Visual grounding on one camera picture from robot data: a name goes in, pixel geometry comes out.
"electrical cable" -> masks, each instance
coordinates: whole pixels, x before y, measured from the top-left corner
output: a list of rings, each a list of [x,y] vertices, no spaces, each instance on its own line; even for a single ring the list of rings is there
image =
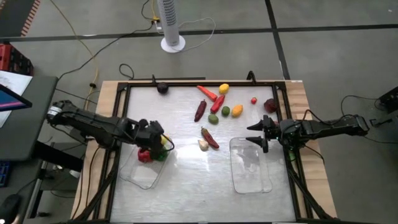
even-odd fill
[[[62,195],[57,195],[56,193],[52,192],[54,190],[55,187],[59,186],[60,184],[64,183],[66,180],[68,179],[68,177],[64,178],[63,180],[61,180],[59,183],[55,184],[51,190],[50,193],[56,197],[60,197],[60,198],[75,198],[75,197],[67,197],[67,196],[62,196]]]
[[[123,73],[123,72],[122,72],[122,66],[126,66],[127,68],[129,68],[132,75],[129,76],[129,75]],[[122,76],[128,77],[129,80],[133,80],[133,79],[134,79],[134,70],[131,68],[130,65],[128,65],[128,64],[126,64],[126,63],[121,63],[121,64],[119,65],[119,72],[120,72],[120,74],[121,74]]]
[[[149,19],[149,20],[151,21],[151,20],[152,20],[151,18],[148,18],[148,17],[146,17],[146,16],[144,15],[144,8],[145,8],[145,5],[146,5],[148,2],[149,2],[149,0],[147,0],[147,1],[142,5],[142,8],[141,8],[141,15],[143,16],[143,18]]]
[[[57,128],[57,127],[55,127],[55,125],[50,125],[51,126],[51,128],[53,128],[53,129],[55,129],[55,130],[57,130],[57,131],[61,131],[61,132],[63,132],[63,133],[65,133],[67,136],[69,136],[69,137],[71,137],[72,139],[74,139],[74,140],[76,140],[76,141],[78,141],[78,142],[80,142],[80,143],[82,143],[82,144],[84,144],[84,145],[87,145],[87,143],[85,143],[85,142],[83,142],[83,141],[81,141],[81,140],[79,140],[79,139],[76,139],[75,137],[73,137],[73,136],[71,136],[69,133],[67,133],[66,131],[64,131],[64,130],[62,130],[62,129],[59,129],[59,128]]]
[[[58,10],[58,12],[61,14],[61,16],[65,19],[65,21],[68,23],[69,27],[71,28],[73,35],[75,35],[76,40],[78,40],[86,49],[87,51],[90,53],[91,57],[93,58],[94,64],[95,64],[95,77],[92,83],[90,83],[90,91],[89,91],[89,95],[93,92],[93,89],[96,88],[96,81],[98,79],[98,63],[95,60],[95,56],[93,55],[93,53],[91,52],[91,50],[87,47],[87,45],[79,39],[75,29],[73,28],[72,24],[69,22],[69,20],[67,19],[67,17],[63,14],[63,12],[61,11],[61,9],[53,2],[53,0],[50,0],[50,2],[54,5],[54,7]],[[84,104],[84,109],[87,110],[88,107],[88,102],[92,102],[90,100],[86,100],[85,104]]]
[[[23,185],[23,186],[17,191],[16,194],[21,193],[22,190],[24,190],[27,186],[29,186],[31,183],[35,182],[36,180],[37,180],[37,178],[35,178],[35,179],[29,181],[28,183],[26,183],[25,185]]]
[[[88,97],[89,96],[91,96],[92,94],[94,94],[94,93],[99,93],[101,90],[96,90],[96,91],[93,91],[92,93],[90,93],[89,95],[87,95],[87,97],[86,97],[86,100],[88,99]]]
[[[79,210],[79,207],[80,207],[80,202],[81,202],[81,193],[82,193],[82,189],[83,189],[83,173],[84,173],[84,168],[85,168],[85,163],[84,163],[84,161],[83,161],[83,166],[81,167],[81,172],[80,172],[80,194],[79,194],[79,201],[78,201],[78,203],[77,203],[77,207],[76,207],[76,210],[75,210],[75,212],[73,212],[73,215],[72,215],[72,219],[74,219],[75,218],[75,216],[76,216],[76,213],[77,213],[77,210]]]
[[[77,146],[72,146],[72,147],[69,147],[69,148],[66,148],[66,149],[61,149],[60,151],[61,151],[61,152],[65,152],[65,151],[67,151],[67,150],[71,150],[71,149],[77,148],[77,147],[82,146],[82,145],[83,145],[83,144],[80,143],[80,144],[78,144]]]
[[[152,28],[152,26],[153,26],[153,24],[151,24],[150,27],[148,27],[148,28],[146,28],[146,29],[137,29],[137,30],[132,31],[132,32],[129,33],[129,34],[124,34],[124,35],[122,35],[122,36],[120,36],[120,37],[118,37],[118,38],[112,40],[111,42],[109,42],[108,44],[106,44],[104,47],[102,47],[99,51],[97,51],[97,53],[94,54],[94,57],[96,57],[99,53],[101,53],[104,49],[106,49],[106,48],[109,47],[111,44],[115,43],[116,41],[118,41],[118,40],[120,40],[120,39],[122,39],[122,38],[128,37],[128,36],[130,36],[130,35],[132,35],[132,34],[138,32],[138,31],[148,31],[148,30],[150,30],[150,29]],[[82,69],[85,65],[87,65],[88,62],[90,62],[92,59],[93,59],[93,57],[89,58],[85,63],[83,63],[82,65],[80,65],[80,67],[75,68],[75,69],[73,69],[73,70],[70,70],[69,72],[63,73],[63,74],[60,76],[60,78],[59,78],[58,80],[61,80],[65,75],[71,74],[71,73],[73,73],[73,72],[75,72],[75,71],[79,71],[79,70]]]
[[[316,154],[318,154],[318,156],[322,159],[323,164],[325,164],[325,159],[323,158],[323,156],[322,156],[319,152],[317,152],[315,149],[313,149],[313,148],[311,148],[311,147],[309,147],[309,146],[307,146],[307,145],[304,146],[304,147],[306,147],[306,148],[312,150],[313,152],[315,152]]]
[[[90,192],[91,168],[93,167],[93,161],[94,161],[95,155],[97,154],[99,149],[100,149],[100,147],[98,146],[98,148],[94,152],[93,158],[91,158],[90,168],[88,169],[88,185],[87,185],[86,207],[87,207],[87,204],[88,204],[88,194]]]
[[[68,94],[68,95],[71,95],[71,96],[74,96],[74,97],[76,97],[76,98],[82,99],[82,100],[84,100],[85,102],[86,102],[86,101],[89,101],[89,102],[91,102],[91,103],[97,104],[96,102],[91,101],[91,100],[89,100],[88,98],[83,98],[83,97],[81,97],[81,96],[78,96],[78,95],[69,93],[69,92],[67,92],[67,91],[65,91],[65,90],[60,90],[60,89],[58,89],[58,88],[56,88],[55,90],[61,91],[62,93],[66,93],[66,94]]]
[[[49,138],[49,140],[43,142],[43,144],[49,143],[49,142],[52,140],[52,138],[53,138],[53,136],[51,136],[51,137]]]
[[[158,21],[159,17],[156,16],[155,9],[154,9],[154,4],[155,4],[155,0],[152,0],[152,6],[151,6],[151,8],[152,8],[152,20],[153,21]]]
[[[172,48],[173,50],[176,50],[177,53],[181,53],[181,52],[186,52],[186,51],[188,51],[188,50],[192,50],[192,49],[195,49],[195,48],[197,48],[197,47],[200,47],[200,46],[203,45],[204,43],[208,42],[208,41],[213,37],[214,31],[215,31],[216,28],[217,28],[216,22],[214,21],[213,18],[211,18],[211,17],[206,17],[206,18],[203,18],[203,19],[195,20],[195,21],[183,22],[183,23],[181,23],[178,27],[181,27],[182,25],[188,24],[188,23],[194,23],[194,22],[204,21],[204,20],[206,20],[206,19],[211,20],[211,21],[213,22],[213,24],[214,24],[214,28],[213,28],[213,30],[211,31],[211,34],[210,34],[209,38],[207,38],[206,40],[204,40],[204,41],[201,42],[200,44],[195,45],[195,46],[193,46],[193,47],[189,47],[189,48],[187,48],[187,49],[178,50],[178,49],[174,49],[173,47],[171,47],[171,48]]]
[[[379,100],[378,98],[368,98],[368,97],[356,96],[356,95],[346,95],[346,96],[343,97],[343,99],[340,102],[340,111],[341,111],[342,115],[344,115],[343,103],[344,103],[345,99],[347,99],[348,97],[354,97],[354,98],[359,98],[359,99],[364,99],[364,100],[374,100],[374,107],[379,109],[379,110],[382,110],[382,109],[380,109],[380,108],[378,108],[376,106],[376,102]],[[371,138],[366,137],[366,136],[362,136],[362,137],[367,139],[367,140],[369,140],[369,141],[380,143],[380,144],[398,144],[398,142],[384,142],[384,141],[378,141],[378,140],[375,140],[375,139],[371,139]]]
[[[354,97],[354,98],[365,99],[365,100],[374,100],[374,107],[376,107],[379,110],[382,110],[376,106],[376,102],[377,102],[378,98],[368,98],[368,97],[356,96],[356,95],[346,95],[343,97],[343,99],[340,102],[340,110],[341,110],[342,115],[344,115],[343,103],[344,103],[345,99],[347,99],[348,97]]]

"dark red chili pepper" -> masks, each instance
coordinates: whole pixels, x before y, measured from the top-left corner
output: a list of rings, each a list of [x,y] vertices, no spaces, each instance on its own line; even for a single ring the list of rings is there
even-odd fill
[[[209,131],[207,131],[206,128],[201,127],[201,135],[205,138],[206,142],[209,143],[209,145],[215,149],[218,149],[220,146],[217,144],[217,142],[213,139]]]
[[[207,103],[205,100],[202,100],[198,106],[197,113],[195,114],[195,122],[198,122],[200,118],[203,116],[205,113]]]
[[[224,99],[225,99],[225,95],[222,95],[217,98],[217,100],[214,102],[213,106],[210,108],[211,113],[217,113],[218,109],[224,103]]]

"black cable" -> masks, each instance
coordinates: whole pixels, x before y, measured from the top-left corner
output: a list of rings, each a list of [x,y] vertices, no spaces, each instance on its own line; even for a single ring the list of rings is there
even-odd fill
[[[57,127],[55,127],[54,125],[50,125],[53,129],[55,129],[55,130],[57,130],[57,131],[61,131],[61,132],[63,132],[63,133],[65,133],[67,136],[69,136],[69,137],[71,137],[72,139],[74,139],[74,140],[76,140],[76,141],[78,141],[78,142],[80,142],[80,143],[82,143],[82,144],[84,144],[84,145],[87,145],[87,143],[85,143],[85,142],[83,142],[83,141],[81,141],[81,140],[79,140],[79,139],[77,139],[77,138],[75,138],[75,137],[73,137],[73,136],[71,136],[69,133],[67,133],[66,131],[64,131],[64,130],[62,130],[62,129],[59,129],[59,128],[57,128]]]
[[[382,110],[376,106],[376,102],[377,102],[378,98],[368,98],[368,97],[356,96],[356,95],[346,95],[343,97],[343,99],[340,102],[340,110],[341,110],[342,115],[344,115],[343,103],[344,103],[345,99],[347,99],[348,97],[354,97],[354,98],[365,99],[365,100],[374,100],[374,107],[376,107],[379,110]]]
[[[74,148],[79,147],[79,146],[82,146],[82,145],[83,145],[83,144],[80,143],[80,144],[77,145],[77,146],[72,146],[72,147],[69,147],[69,148],[66,148],[66,149],[61,149],[60,151],[61,151],[61,152],[65,152],[65,151],[67,151],[67,150],[74,149]]]
[[[86,97],[86,101],[88,101],[88,98],[92,95],[92,94],[94,94],[94,93],[99,93],[101,90],[96,90],[96,91],[93,91],[93,92],[91,92],[89,95],[87,95],[87,97]]]
[[[55,90],[61,91],[62,93],[66,93],[66,94],[68,94],[68,95],[74,96],[74,97],[76,97],[76,98],[79,98],[79,99],[82,99],[82,100],[85,100],[85,101],[89,101],[90,103],[97,104],[97,102],[94,102],[94,101],[91,101],[91,100],[89,100],[89,99],[87,99],[87,98],[83,98],[83,97],[81,97],[81,96],[78,96],[78,95],[69,93],[69,92],[67,92],[67,91],[65,91],[65,90],[60,90],[60,89],[58,89],[58,88],[56,88]]]
[[[169,152],[169,151],[171,151],[171,150],[173,150],[174,149],[174,143],[168,138],[168,137],[166,137],[164,134],[162,134],[162,136],[164,137],[164,138],[166,138],[166,140],[169,142],[169,143],[171,143],[171,145],[172,145],[172,147],[170,148],[170,149],[168,149],[168,150],[166,150],[166,152]]]
[[[73,215],[72,215],[72,219],[75,218],[76,213],[77,213],[77,210],[79,210],[79,207],[80,207],[81,194],[82,194],[83,181],[84,181],[84,179],[83,179],[84,167],[85,167],[85,163],[84,163],[84,161],[83,161],[83,166],[81,167],[81,179],[80,179],[80,195],[79,195],[79,201],[78,201],[78,203],[77,203],[76,210],[75,210],[75,212],[74,212]]]
[[[55,184],[55,185],[51,188],[50,193],[51,193],[52,195],[54,195],[54,196],[56,196],[56,197],[60,197],[60,198],[75,198],[75,197],[66,197],[66,196],[57,195],[56,193],[52,192],[56,186],[59,186],[60,184],[64,183],[67,179],[68,179],[68,177],[64,178],[64,179],[61,180],[59,183]]]
[[[147,1],[142,5],[142,8],[141,8],[141,15],[143,16],[143,18],[149,19],[149,20],[152,21],[151,18],[148,18],[148,17],[146,17],[146,16],[144,15],[144,8],[145,8],[145,5],[146,5],[148,2],[149,2],[149,0],[147,0]]]
[[[366,137],[366,136],[362,136],[362,137],[366,138],[369,141],[376,142],[376,143],[381,143],[381,144],[398,144],[398,142],[382,142],[382,141],[371,139],[371,138]]]
[[[94,161],[95,155],[97,154],[97,152],[98,152],[99,149],[100,149],[100,147],[98,146],[98,148],[97,148],[96,151],[94,152],[93,158],[91,158],[90,168],[89,168],[89,170],[88,170],[88,186],[87,186],[86,207],[87,207],[87,204],[88,204],[88,193],[90,192],[91,168],[93,167],[93,161]]]
[[[19,194],[23,189],[25,189],[27,186],[29,186],[31,183],[35,182],[37,180],[37,178],[35,178],[34,180],[29,181],[27,184],[25,184],[23,187],[21,187],[16,194]]]
[[[129,69],[131,70],[132,76],[129,76],[129,75],[123,73],[123,72],[122,72],[122,66],[126,66],[127,68],[129,68]],[[121,74],[122,76],[128,77],[129,80],[133,80],[133,79],[134,79],[134,70],[131,68],[130,65],[128,65],[128,64],[126,64],[126,63],[121,63],[121,64],[119,65],[119,72],[120,72],[120,74]]]
[[[325,164],[325,159],[323,158],[323,156],[322,156],[319,152],[317,152],[315,149],[313,149],[313,148],[311,148],[311,147],[309,147],[309,146],[305,146],[305,147],[308,148],[308,149],[310,149],[310,150],[312,150],[312,151],[315,152],[316,154],[318,154],[318,156],[322,159],[323,164]]]
[[[49,143],[49,142],[52,140],[52,138],[53,138],[53,136],[51,136],[51,137],[49,138],[49,140],[43,142],[43,144]]]
[[[341,114],[342,115],[345,115],[344,111],[343,111],[343,103],[344,103],[345,99],[347,99],[348,97],[354,97],[354,98],[365,99],[365,100],[374,100],[374,106],[377,109],[382,110],[382,109],[380,109],[380,108],[378,108],[376,106],[376,102],[379,100],[378,98],[368,98],[368,97],[356,96],[356,95],[346,95],[346,96],[343,97],[343,99],[341,100],[341,103],[340,103],[340,110],[341,110]],[[362,136],[362,137],[367,139],[367,140],[369,140],[369,141],[376,142],[376,143],[381,143],[381,144],[398,144],[398,142],[383,142],[383,141],[378,141],[378,140],[375,140],[375,139],[371,139],[371,138],[366,137],[366,136]]]
[[[120,39],[122,39],[122,38],[128,37],[128,36],[134,34],[135,32],[138,32],[138,31],[148,31],[148,30],[150,30],[150,29],[152,28],[152,26],[153,26],[153,24],[151,24],[150,27],[147,28],[147,29],[138,29],[138,30],[134,30],[134,31],[132,31],[130,34],[124,34],[124,35],[118,37],[117,39],[112,40],[110,43],[106,44],[103,48],[101,48],[99,51],[97,51],[97,53],[95,53],[93,57],[91,57],[91,58],[88,59],[85,63],[83,63],[83,65],[81,65],[80,67],[75,68],[75,69],[73,69],[73,70],[70,70],[69,72],[63,73],[63,74],[60,76],[60,78],[59,78],[58,80],[61,80],[61,79],[63,78],[64,75],[68,75],[68,74],[70,74],[70,73],[73,73],[73,72],[76,72],[76,71],[79,71],[80,69],[82,69],[85,65],[88,64],[88,62],[90,62],[93,58],[95,58],[101,51],[103,51],[104,49],[106,49],[106,48],[109,47],[111,44],[115,43],[116,41],[118,41],[118,40],[120,40]]]

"metal bracket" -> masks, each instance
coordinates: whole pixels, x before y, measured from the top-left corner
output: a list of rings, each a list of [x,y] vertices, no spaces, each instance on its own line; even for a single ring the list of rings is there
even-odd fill
[[[157,82],[156,82],[156,78],[155,78],[155,75],[154,75],[154,74],[152,74],[152,83],[153,83],[154,85],[156,85],[156,84],[157,84]]]
[[[116,92],[123,91],[127,88],[129,83],[118,83],[118,87],[116,89]]]
[[[256,81],[256,76],[254,75],[253,71],[250,71],[248,74],[248,77],[246,78],[246,80],[251,80],[251,82],[253,83],[253,85],[257,84]]]

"black stand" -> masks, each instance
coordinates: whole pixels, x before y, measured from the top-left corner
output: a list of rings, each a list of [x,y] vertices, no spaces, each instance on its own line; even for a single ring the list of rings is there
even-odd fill
[[[36,141],[34,156],[47,162],[51,162],[53,164],[60,165],[64,168],[71,169],[77,172],[80,172],[83,168],[82,159],[56,150],[53,147],[39,141]]]

